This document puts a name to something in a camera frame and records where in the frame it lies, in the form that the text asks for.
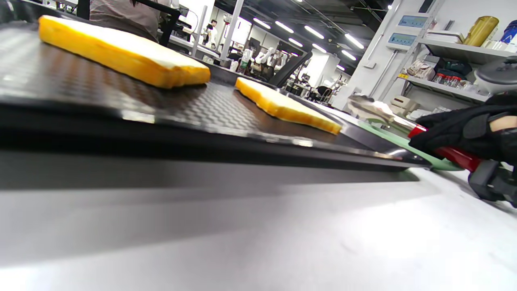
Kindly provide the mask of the person's right hand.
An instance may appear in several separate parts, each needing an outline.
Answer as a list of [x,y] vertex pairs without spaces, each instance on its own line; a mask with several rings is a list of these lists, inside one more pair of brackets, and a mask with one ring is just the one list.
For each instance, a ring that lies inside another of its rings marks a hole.
[[456,148],[516,166],[516,116],[516,92],[496,94],[479,106],[419,118],[416,123],[427,130],[412,137],[409,145],[434,156],[439,148]]

